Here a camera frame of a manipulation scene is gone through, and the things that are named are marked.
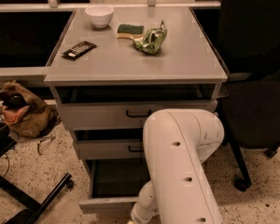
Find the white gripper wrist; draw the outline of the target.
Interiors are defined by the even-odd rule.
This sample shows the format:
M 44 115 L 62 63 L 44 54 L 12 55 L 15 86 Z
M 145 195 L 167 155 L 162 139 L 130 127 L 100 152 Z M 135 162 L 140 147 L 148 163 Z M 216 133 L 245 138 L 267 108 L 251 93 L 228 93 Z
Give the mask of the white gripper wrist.
M 136 203 L 131 211 L 131 219 L 134 224 L 148 224 L 148 222 L 156 216 L 153 209 L 145 209 L 140 203 Z

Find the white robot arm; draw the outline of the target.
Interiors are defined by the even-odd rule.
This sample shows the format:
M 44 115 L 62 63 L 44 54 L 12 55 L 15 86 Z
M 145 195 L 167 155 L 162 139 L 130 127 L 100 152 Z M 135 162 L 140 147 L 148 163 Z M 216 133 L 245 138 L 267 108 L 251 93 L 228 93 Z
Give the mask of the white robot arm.
M 149 116 L 143 146 L 150 180 L 141 188 L 129 224 L 223 224 L 202 163 L 220 146 L 217 115 L 201 109 L 163 109 Z

